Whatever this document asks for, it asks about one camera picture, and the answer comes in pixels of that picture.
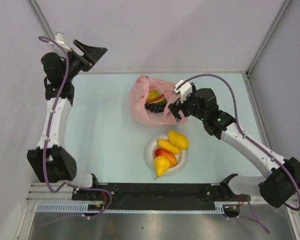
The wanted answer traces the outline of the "fake watermelon slice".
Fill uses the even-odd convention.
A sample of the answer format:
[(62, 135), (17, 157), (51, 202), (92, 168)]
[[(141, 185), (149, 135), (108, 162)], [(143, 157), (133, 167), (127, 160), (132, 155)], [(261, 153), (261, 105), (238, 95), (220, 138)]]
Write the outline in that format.
[(147, 104), (162, 104), (165, 105), (167, 103), (167, 99), (164, 94), (161, 94), (158, 98), (153, 99), (151, 101), (147, 101)]

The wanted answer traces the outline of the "yellow fake mango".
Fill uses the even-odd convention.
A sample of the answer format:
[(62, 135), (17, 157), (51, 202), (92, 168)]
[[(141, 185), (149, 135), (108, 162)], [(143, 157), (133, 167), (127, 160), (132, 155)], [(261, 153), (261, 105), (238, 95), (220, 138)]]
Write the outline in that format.
[(168, 140), (176, 147), (186, 150), (189, 148), (189, 140), (187, 137), (175, 130), (170, 130), (167, 134)]

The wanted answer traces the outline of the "yellow fake lemon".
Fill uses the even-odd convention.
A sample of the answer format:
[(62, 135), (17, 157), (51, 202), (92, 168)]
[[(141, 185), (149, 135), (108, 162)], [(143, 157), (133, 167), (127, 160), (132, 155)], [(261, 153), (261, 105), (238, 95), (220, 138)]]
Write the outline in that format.
[(170, 141), (166, 139), (158, 139), (157, 146), (161, 149), (167, 150), (175, 155), (180, 154), (182, 151), (177, 146), (173, 145)]

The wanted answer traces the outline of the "pink plastic bag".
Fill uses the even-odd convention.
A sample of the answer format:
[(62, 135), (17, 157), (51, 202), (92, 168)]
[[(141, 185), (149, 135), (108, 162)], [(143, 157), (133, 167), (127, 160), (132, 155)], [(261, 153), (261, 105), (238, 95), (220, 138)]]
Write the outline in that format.
[(167, 106), (164, 107), (163, 112), (159, 113), (150, 111), (145, 107), (150, 91), (158, 91), (165, 98), (168, 105), (173, 103), (177, 99), (177, 96), (173, 93), (174, 88), (174, 82), (141, 75), (132, 86), (128, 96), (131, 117), (136, 122), (151, 127), (187, 123), (188, 119), (182, 113), (180, 114), (181, 121), (177, 122)]

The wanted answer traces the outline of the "red orange fake mango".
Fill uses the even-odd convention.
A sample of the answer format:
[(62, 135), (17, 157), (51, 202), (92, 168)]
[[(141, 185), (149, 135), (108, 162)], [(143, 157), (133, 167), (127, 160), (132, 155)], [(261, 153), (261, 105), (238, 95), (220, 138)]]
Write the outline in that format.
[(168, 150), (165, 150), (163, 148), (157, 148), (154, 151), (154, 154), (155, 154), (156, 157), (163, 156), (163, 157), (167, 158), (170, 161), (171, 165), (174, 165), (174, 166), (177, 165), (176, 156)]

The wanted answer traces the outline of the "white paper plate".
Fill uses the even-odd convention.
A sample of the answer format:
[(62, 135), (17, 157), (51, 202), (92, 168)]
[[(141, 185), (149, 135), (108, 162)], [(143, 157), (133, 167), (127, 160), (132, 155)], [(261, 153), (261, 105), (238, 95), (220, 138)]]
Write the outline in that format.
[(169, 142), (167, 134), (162, 134), (154, 137), (148, 143), (147, 147), (145, 148), (145, 159), (148, 165), (157, 172), (157, 169), (164, 170), (164, 166), (167, 165), (165, 161), (159, 161), (157, 164), (155, 159), (156, 158), (165, 158), (169, 161), (169, 168), (167, 168), (162, 175), (174, 175), (179, 173), (183, 168), (186, 166), (189, 158), (189, 151), (188, 149), (181, 149), (180, 153), (173, 154), (173, 152), (166, 150), (160, 146), (158, 146), (159, 140), (166, 140)]

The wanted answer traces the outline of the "yellow fake pear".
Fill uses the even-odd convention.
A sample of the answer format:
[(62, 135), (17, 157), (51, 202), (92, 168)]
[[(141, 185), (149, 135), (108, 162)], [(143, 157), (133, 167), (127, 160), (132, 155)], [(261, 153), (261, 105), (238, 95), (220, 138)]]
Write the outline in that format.
[(154, 159), (154, 170), (156, 173), (156, 178), (161, 177), (166, 170), (168, 170), (171, 166), (170, 161), (165, 156), (157, 156)]

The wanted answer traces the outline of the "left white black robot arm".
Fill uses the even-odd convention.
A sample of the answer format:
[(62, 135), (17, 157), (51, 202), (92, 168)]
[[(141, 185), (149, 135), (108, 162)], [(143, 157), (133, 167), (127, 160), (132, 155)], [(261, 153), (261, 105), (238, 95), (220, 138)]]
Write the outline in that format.
[(46, 74), (45, 88), (46, 117), (40, 140), (35, 149), (27, 152), (27, 160), (38, 180), (46, 183), (53, 193), (53, 183), (61, 183), (75, 189), (83, 189), (90, 200), (100, 196), (101, 188), (92, 173), (78, 170), (76, 160), (65, 149), (67, 120), (73, 107), (75, 87), (73, 79), (80, 72), (88, 72), (107, 52), (105, 47), (94, 47), (74, 40), (73, 44), (82, 55), (69, 48), (63, 41), (39, 36), (39, 40), (53, 44), (60, 52), (48, 52), (41, 58)]

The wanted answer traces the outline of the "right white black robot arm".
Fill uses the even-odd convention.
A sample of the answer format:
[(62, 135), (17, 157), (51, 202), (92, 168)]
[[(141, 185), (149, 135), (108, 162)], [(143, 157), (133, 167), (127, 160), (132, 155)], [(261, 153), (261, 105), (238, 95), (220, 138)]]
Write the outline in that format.
[(196, 89), (189, 84), (175, 88), (176, 101), (168, 105), (177, 122), (182, 117), (193, 116), (202, 121), (205, 131), (227, 143), (261, 173), (262, 177), (229, 176), (220, 188), (221, 196), (232, 201), (238, 195), (262, 197), (275, 208), (286, 205), (290, 197), (300, 191), (300, 162), (287, 159), (254, 140), (240, 129), (238, 120), (219, 109), (217, 98), (210, 88)]

